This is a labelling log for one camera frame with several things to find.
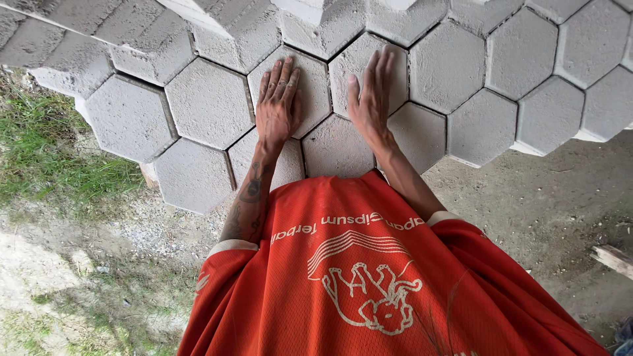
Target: shirt sleeve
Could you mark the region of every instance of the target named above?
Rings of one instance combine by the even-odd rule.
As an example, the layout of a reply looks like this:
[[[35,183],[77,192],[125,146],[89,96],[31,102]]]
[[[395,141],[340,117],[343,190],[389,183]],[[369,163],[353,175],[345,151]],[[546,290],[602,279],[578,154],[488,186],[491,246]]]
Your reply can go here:
[[[178,355],[206,351],[242,269],[259,246],[240,239],[215,245],[204,261],[196,284],[196,296]]]
[[[447,212],[427,224],[519,332],[533,354],[605,355],[604,348],[580,326],[523,267],[477,227]]]

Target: person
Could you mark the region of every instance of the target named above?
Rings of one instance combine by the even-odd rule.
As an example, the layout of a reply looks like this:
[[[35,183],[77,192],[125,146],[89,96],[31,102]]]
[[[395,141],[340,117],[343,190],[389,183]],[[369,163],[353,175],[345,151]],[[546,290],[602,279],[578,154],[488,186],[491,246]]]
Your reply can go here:
[[[202,266],[179,355],[607,355],[514,260],[447,212],[387,128],[394,53],[350,76],[349,118],[384,170],[272,192],[301,123],[292,58],[264,73],[259,141]]]

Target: finger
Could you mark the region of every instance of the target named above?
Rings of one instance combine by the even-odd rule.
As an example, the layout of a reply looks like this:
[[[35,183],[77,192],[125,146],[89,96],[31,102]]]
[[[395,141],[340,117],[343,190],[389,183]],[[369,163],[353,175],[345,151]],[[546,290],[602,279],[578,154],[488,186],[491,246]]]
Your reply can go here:
[[[384,92],[389,96],[389,90],[391,89],[391,81],[393,80],[394,62],[396,61],[396,54],[389,52],[389,58],[387,59],[387,65],[385,67],[385,76],[383,78],[382,87]]]
[[[266,90],[268,90],[268,81],[270,80],[270,72],[264,72],[264,75],[261,76],[260,82],[260,96],[257,99],[257,103],[261,103],[264,101],[264,97],[266,96]]]
[[[277,83],[277,89],[275,90],[274,98],[281,99],[284,95],[285,87],[290,80],[290,73],[292,72],[292,57],[286,57],[284,66],[281,69],[281,76]]]
[[[270,74],[270,80],[268,81],[268,89],[266,90],[266,99],[270,99],[277,88],[277,82],[279,81],[279,75],[281,75],[281,61],[275,61],[275,66]]]
[[[348,111],[358,107],[358,96],[360,95],[360,84],[355,75],[348,76]]]
[[[378,64],[376,64],[376,87],[382,88],[382,81],[385,76],[385,67],[387,65],[387,59],[389,59],[389,52],[387,51],[387,45],[382,46],[380,50],[380,58]]]
[[[292,98],[292,122],[294,123],[293,129],[296,130],[301,125],[301,112],[303,110],[303,93],[301,89],[297,90],[297,93]]]
[[[292,99],[294,98],[295,92],[297,91],[297,85],[299,84],[299,77],[301,76],[301,71],[299,68],[295,68],[292,71],[292,75],[290,76],[290,80],[288,81],[288,85],[285,87],[284,95],[281,100],[286,101],[287,103],[292,103]]]
[[[369,63],[367,63],[365,74],[363,76],[363,87],[373,88],[376,64],[378,64],[378,51],[374,51],[371,58],[369,58]]]

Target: forearm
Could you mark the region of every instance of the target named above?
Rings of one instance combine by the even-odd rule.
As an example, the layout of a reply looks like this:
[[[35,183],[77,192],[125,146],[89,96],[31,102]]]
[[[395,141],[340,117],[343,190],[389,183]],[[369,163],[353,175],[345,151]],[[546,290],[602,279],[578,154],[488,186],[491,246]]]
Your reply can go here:
[[[387,180],[403,199],[424,221],[428,221],[433,213],[446,210],[429,186],[404,156],[393,135],[389,132],[377,142],[370,142],[372,151],[380,167],[387,175]]]
[[[220,241],[242,239],[258,243],[266,214],[268,194],[277,158],[281,149],[278,145],[258,142],[248,174],[242,183],[224,224]]]

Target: hand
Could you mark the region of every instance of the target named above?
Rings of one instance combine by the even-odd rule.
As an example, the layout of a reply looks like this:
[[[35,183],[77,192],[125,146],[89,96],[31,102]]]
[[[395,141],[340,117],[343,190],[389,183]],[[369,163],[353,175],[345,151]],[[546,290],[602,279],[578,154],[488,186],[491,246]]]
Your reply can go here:
[[[363,75],[362,93],[358,78],[353,74],[348,77],[349,118],[374,153],[393,140],[387,119],[394,57],[388,45],[373,53]]]
[[[280,151],[301,124],[299,74],[288,57],[285,63],[277,60],[272,73],[265,72],[261,78],[255,122],[260,143],[267,148]]]

